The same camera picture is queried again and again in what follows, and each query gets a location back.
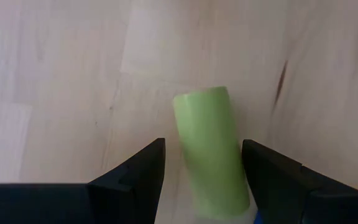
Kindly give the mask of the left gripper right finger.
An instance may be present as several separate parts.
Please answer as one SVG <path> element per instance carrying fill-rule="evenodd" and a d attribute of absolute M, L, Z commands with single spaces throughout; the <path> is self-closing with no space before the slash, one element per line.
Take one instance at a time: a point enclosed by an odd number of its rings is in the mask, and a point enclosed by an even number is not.
<path fill-rule="evenodd" d="M 242 160 L 263 223 L 358 223 L 358 189 L 250 139 Z"/>

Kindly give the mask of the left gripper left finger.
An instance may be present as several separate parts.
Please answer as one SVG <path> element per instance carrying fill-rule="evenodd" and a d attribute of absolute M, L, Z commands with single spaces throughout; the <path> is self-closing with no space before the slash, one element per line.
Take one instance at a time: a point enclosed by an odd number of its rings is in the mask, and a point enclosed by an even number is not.
<path fill-rule="evenodd" d="M 80 184 L 0 184 L 0 223 L 154 223 L 165 174 L 157 138 Z"/>

